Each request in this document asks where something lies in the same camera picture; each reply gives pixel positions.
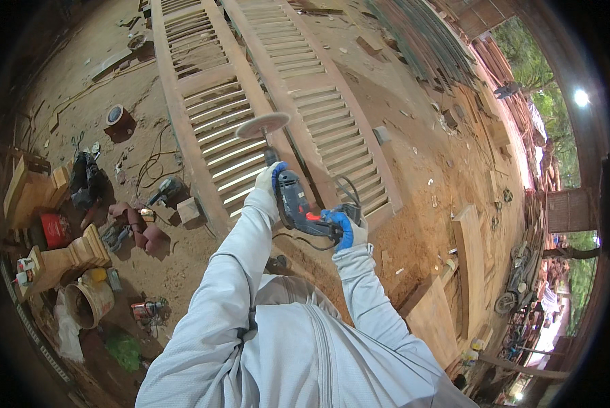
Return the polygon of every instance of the hand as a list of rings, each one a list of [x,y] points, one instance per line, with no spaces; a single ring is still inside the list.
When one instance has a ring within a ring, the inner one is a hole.
[[[342,240],[337,245],[335,252],[368,242],[368,223],[366,223],[366,219],[363,216],[359,220],[359,225],[357,225],[342,212],[335,211],[334,209],[332,211],[322,209],[320,219],[339,224],[343,229]]]
[[[271,197],[276,198],[276,177],[278,173],[286,168],[285,161],[276,161],[274,164],[265,168],[255,179],[255,188],[264,190]]]

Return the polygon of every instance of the wooden frame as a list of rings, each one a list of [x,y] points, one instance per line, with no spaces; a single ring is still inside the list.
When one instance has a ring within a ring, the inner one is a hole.
[[[214,0],[151,0],[155,54],[170,121],[193,194],[215,233],[225,237],[264,168],[268,144],[297,163],[283,131],[240,140],[245,121],[272,112]],[[300,168],[294,168],[306,180]],[[305,193],[312,197],[307,183]]]
[[[350,200],[334,179],[358,187],[371,229],[402,208],[377,139],[349,86],[285,0],[222,0],[276,108],[291,115],[289,136],[323,208]]]

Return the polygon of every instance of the person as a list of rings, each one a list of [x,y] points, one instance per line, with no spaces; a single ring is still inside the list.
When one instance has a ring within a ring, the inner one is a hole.
[[[354,328],[311,283],[263,273],[284,168],[257,176],[136,406],[476,407],[384,295],[365,219],[321,211],[343,228],[332,260]]]
[[[504,99],[516,94],[521,89],[521,82],[505,82],[503,86],[497,88],[493,93],[497,95],[497,99]]]

